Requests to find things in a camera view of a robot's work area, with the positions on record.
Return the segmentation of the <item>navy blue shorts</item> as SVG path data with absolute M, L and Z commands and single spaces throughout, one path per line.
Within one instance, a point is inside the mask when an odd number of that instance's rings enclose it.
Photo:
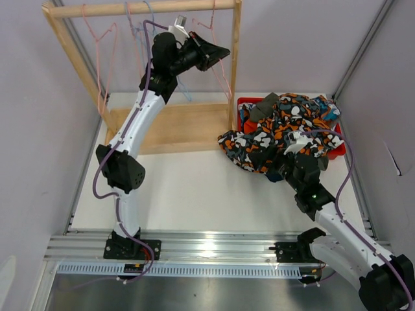
M 275 172 L 267 173 L 267 174 L 265 174 L 265 176 L 272 183 L 277 183 L 277 182 L 285 180 L 285 178 L 281 174 L 275 173 Z

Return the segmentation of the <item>orange black camouflage shorts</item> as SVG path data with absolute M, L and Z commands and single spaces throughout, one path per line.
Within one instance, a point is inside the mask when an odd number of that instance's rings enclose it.
M 320 130 L 303 136 L 300 154 L 319 158 L 342 144 L 340 137 L 327 132 L 338 122 L 340 110 L 322 95 L 270 93 L 261 100 L 241 100 L 237 109 L 241 129 L 219 135 L 217 142 L 233 164 L 248 172 L 271 174 L 277 154 L 301 132 Z

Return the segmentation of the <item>light blue hanger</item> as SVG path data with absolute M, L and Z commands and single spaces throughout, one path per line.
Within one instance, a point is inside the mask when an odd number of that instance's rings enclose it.
M 143 2 L 148 6 L 148 9 L 150 10 L 152 22 L 154 23 L 155 22 L 154 11 L 153 11 L 150 3 L 148 1 L 143 1 Z M 158 31 L 156 30 L 156 26 L 153 25 L 152 26 L 152 37 L 155 38 L 157 34 L 158 34 Z M 180 80 L 179 77 L 177 78 L 177 80 L 178 80 L 178 89 L 180 90 L 182 95 L 187 99 L 187 101 L 191 102 L 193 98 L 192 98 L 190 92 L 188 91 L 186 86 L 182 83 L 182 81 Z
M 143 24 L 139 22 L 137 25 L 133 23 L 132 14 L 130 3 L 124 3 L 126 17 L 128 20 L 128 24 L 130 27 L 130 32 L 135 42 L 135 54 L 137 58 L 137 68 L 139 71 L 139 75 L 143 76 L 146 72 L 146 64 L 147 64 L 147 44 L 145 42 L 145 38 L 143 36 Z

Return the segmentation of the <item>colourful graphic print shorts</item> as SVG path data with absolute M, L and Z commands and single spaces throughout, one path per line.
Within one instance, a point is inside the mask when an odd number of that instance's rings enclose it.
M 237 109 L 241 120 L 250 119 L 250 110 L 263 98 L 240 98 Z M 277 120 L 297 121 L 300 119 L 320 119 L 325 122 L 334 122 L 340 117 L 340 110 L 332 100 L 319 95 L 310 98 L 306 95 L 295 93 L 284 93 L 279 95 L 279 100 L 274 104 L 273 114 L 268 117 L 275 117 Z

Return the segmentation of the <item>olive grey shorts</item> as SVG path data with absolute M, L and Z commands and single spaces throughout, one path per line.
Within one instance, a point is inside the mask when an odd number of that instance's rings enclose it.
M 252 122 L 259 122 L 262 119 L 270 117 L 273 114 L 274 104 L 277 103 L 278 100 L 279 95 L 275 93 L 268 94 L 250 110 L 250 120 Z

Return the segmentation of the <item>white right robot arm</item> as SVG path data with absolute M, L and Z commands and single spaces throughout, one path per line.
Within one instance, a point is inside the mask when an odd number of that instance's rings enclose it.
M 318 224 L 298 236 L 296 254 L 301 260 L 320 260 L 334 269 L 356 289 L 367 310 L 414 308 L 412 262 L 355 227 L 338 198 L 320 183 L 316 158 L 280 152 L 272 171 L 294 189 L 299 210 Z

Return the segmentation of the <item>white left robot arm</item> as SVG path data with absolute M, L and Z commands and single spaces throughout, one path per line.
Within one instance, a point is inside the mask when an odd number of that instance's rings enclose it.
M 145 168 L 137 161 L 141 144 L 150 125 L 168 103 L 178 86 L 178 75 L 195 67 L 207 71 L 230 50 L 202 39 L 190 32 L 179 43 L 171 32 L 158 34 L 151 49 L 146 72 L 141 79 L 136 103 L 124 121 L 120 132 L 107 145 L 98 145 L 99 169 L 115 198 L 116 223 L 114 233 L 123 238 L 118 252 L 126 259 L 136 258 L 141 244 L 134 239 L 140 230 L 138 209 L 135 207 L 138 188 L 145 178 Z

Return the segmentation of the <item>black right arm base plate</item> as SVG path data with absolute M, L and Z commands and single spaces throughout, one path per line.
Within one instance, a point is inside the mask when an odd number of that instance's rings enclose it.
M 279 263 L 319 263 L 311 254 L 309 246 L 301 242 L 276 242 L 268 248 Z

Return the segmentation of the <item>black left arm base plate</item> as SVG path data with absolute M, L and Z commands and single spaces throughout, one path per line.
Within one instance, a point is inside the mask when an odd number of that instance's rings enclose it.
M 154 260 L 160 259 L 161 240 L 142 240 L 154 252 Z M 130 239 L 107 239 L 103 253 L 104 259 L 113 260 L 150 260 L 150 251 Z

